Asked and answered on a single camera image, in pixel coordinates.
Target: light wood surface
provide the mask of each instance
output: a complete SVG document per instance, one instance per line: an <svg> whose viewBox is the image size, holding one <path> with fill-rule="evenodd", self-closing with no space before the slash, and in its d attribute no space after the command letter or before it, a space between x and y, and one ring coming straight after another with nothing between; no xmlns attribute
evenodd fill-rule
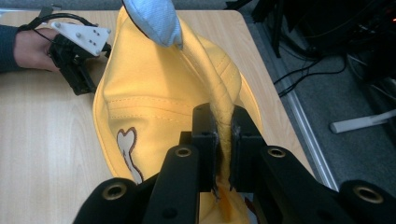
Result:
<svg viewBox="0 0 396 224"><path fill-rule="evenodd" d="M115 30L117 11L73 11ZM38 12L8 12L20 26ZM198 34L220 45L258 100L264 139L309 164L242 16L235 11L179 11ZM90 64L97 82L106 59ZM111 178L92 123L93 95L76 96L64 78L45 71L0 75L0 223L71 223L82 203Z"/></svg>

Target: embroidered patch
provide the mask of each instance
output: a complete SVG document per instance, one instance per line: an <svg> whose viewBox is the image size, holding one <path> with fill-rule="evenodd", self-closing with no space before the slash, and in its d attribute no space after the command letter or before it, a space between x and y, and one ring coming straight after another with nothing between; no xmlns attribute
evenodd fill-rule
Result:
<svg viewBox="0 0 396 224"><path fill-rule="evenodd" d="M134 178L134 182L136 184L140 184L143 182L143 175L140 172L139 168L134 165L134 160L132 156L132 152L136 145L136 129L130 128L127 132L123 129L120 129L117 133L117 144L119 146L121 155L123 156L128 169L132 173L132 177Z"/></svg>

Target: yellow hat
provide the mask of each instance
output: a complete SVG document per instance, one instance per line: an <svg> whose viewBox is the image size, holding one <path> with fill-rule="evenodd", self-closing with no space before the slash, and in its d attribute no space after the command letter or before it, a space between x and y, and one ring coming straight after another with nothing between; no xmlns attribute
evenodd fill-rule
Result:
<svg viewBox="0 0 396 224"><path fill-rule="evenodd" d="M228 191L231 117L244 107L262 132L248 84L230 57L180 20L183 47L161 47L148 39L120 10L112 54L93 105L97 135L112 174L141 183L156 175L180 132L191 131L194 107L210 103L222 164L221 200L201 193L201 223L248 223L248 210Z"/></svg>

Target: human hand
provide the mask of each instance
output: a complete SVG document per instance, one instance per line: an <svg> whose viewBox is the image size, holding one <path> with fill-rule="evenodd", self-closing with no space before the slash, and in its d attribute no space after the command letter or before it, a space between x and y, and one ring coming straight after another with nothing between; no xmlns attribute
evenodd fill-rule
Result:
<svg viewBox="0 0 396 224"><path fill-rule="evenodd" d="M49 28L41 28L37 31L48 39L53 39L58 34ZM49 56L51 42L43 36L32 30L17 33L14 59L19 67L59 71Z"/></svg>

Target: dark sleeve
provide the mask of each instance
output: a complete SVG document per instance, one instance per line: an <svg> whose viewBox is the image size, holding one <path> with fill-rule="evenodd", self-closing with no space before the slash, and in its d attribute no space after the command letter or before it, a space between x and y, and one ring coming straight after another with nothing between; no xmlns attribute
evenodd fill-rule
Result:
<svg viewBox="0 0 396 224"><path fill-rule="evenodd" d="M0 38L2 40L0 44L0 73L21 69L14 59L17 31L18 27L0 25Z"/></svg>

